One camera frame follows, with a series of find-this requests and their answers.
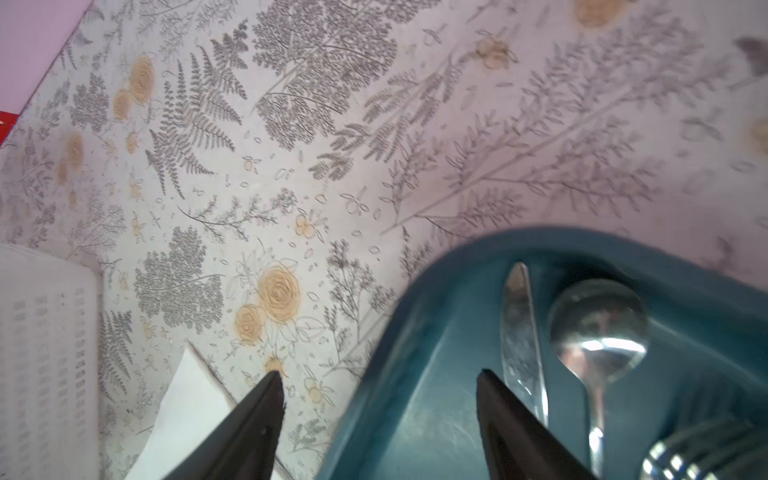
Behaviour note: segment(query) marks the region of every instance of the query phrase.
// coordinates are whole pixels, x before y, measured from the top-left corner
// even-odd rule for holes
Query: metal knife
[[[531,298],[528,268],[517,262],[504,285],[501,318],[504,383],[545,427],[547,389]]]

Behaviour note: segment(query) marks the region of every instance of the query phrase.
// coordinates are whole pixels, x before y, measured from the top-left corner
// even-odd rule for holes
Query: perforated basket
[[[0,244],[0,478],[98,478],[96,277]]]

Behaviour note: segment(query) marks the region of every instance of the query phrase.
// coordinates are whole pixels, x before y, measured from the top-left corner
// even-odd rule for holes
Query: pink object
[[[91,0],[0,2],[0,111],[19,114]]]

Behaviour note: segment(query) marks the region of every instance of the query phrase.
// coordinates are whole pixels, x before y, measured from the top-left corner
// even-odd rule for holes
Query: tray
[[[647,357],[606,392],[605,478],[636,478],[649,447],[679,426],[681,409],[691,421],[727,410],[768,425],[760,409],[768,405],[768,295],[620,237],[525,228],[449,252],[409,287],[319,480],[488,478],[475,381],[483,368],[502,377],[502,287],[519,260],[529,268],[540,339],[557,294],[587,278],[627,284],[651,316]],[[547,341],[541,349],[549,429],[586,464],[584,389]]]

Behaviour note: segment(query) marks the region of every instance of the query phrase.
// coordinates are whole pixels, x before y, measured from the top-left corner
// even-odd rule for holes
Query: table
[[[97,0],[2,146],[0,239],[101,274],[105,478],[185,343],[282,373],[312,478],[396,299],[533,223],[768,287],[768,4]]]

